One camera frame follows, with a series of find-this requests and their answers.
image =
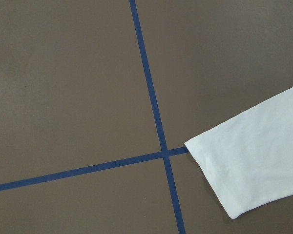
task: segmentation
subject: white fabric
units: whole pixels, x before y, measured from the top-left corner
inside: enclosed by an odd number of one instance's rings
[[[185,145],[231,218],[293,195],[293,88]]]

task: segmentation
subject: brown floor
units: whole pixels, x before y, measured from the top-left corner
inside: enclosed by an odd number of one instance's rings
[[[293,87],[293,1],[136,4],[169,149]],[[128,1],[0,0],[0,184],[160,150]],[[170,160],[188,234],[293,234],[293,196],[231,220]],[[0,234],[178,233],[165,170],[0,191]]]

